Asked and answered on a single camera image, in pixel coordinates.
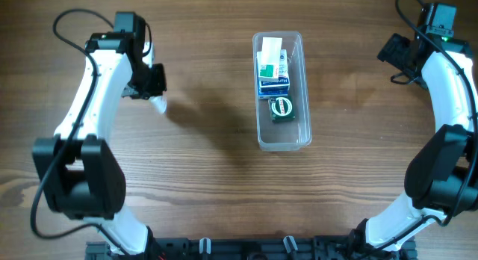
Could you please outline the white spray bottle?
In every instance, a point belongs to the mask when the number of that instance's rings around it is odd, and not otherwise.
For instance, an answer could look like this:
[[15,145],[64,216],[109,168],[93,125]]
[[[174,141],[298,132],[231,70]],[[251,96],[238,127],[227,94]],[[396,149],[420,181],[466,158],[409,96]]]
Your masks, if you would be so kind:
[[149,98],[149,102],[159,114],[165,114],[167,111],[167,98],[166,96],[152,96]]

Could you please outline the blue lozenge box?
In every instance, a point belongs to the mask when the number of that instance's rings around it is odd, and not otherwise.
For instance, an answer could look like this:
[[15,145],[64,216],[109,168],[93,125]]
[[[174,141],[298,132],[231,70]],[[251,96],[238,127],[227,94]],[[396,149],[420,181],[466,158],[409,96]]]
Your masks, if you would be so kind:
[[258,99],[269,99],[269,98],[274,98],[278,96],[287,96],[288,91],[287,90],[274,90],[274,91],[258,91]]

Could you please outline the white Hansaplast plaster box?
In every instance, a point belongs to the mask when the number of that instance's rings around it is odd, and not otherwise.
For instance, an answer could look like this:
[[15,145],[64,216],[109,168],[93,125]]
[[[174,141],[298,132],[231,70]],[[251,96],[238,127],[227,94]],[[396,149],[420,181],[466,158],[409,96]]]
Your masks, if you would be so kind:
[[258,87],[261,93],[289,90],[290,78],[288,72],[287,50],[282,49],[279,59],[278,81],[259,81]]

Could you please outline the white green medicine box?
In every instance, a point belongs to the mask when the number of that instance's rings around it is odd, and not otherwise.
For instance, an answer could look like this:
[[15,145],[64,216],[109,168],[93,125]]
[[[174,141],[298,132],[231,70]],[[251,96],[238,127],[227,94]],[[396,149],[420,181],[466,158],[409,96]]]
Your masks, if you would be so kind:
[[282,38],[264,37],[262,40],[259,63],[259,80],[275,82],[279,79]]

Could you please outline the green Zam-Buk box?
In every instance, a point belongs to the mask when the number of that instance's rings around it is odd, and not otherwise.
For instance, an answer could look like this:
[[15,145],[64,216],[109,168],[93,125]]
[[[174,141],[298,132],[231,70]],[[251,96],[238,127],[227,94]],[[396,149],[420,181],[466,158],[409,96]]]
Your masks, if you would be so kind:
[[277,96],[268,99],[270,118],[273,123],[284,123],[295,119],[295,108],[290,96]]

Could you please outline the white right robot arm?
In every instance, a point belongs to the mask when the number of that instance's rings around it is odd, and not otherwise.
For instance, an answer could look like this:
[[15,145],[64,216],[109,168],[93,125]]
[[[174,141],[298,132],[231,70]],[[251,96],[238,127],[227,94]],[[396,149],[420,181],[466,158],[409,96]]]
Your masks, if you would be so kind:
[[477,90],[468,42],[454,38],[456,7],[421,4],[413,39],[393,34],[377,55],[399,70],[391,82],[416,83],[430,94],[435,134],[409,164],[404,191],[350,235],[364,256],[402,249],[432,223],[446,226],[477,209]]

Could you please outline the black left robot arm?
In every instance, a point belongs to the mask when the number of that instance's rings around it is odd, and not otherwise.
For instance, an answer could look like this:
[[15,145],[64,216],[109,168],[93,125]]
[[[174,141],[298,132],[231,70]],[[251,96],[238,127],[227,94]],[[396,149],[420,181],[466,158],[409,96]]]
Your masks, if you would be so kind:
[[51,211],[94,228],[113,259],[164,259],[152,230],[125,204],[126,180],[108,139],[119,100],[151,102],[167,109],[164,66],[155,62],[151,28],[133,12],[118,12],[109,31],[95,33],[80,47],[84,75],[72,105],[50,138],[39,138],[32,158],[40,179],[30,213],[32,232],[45,198]]

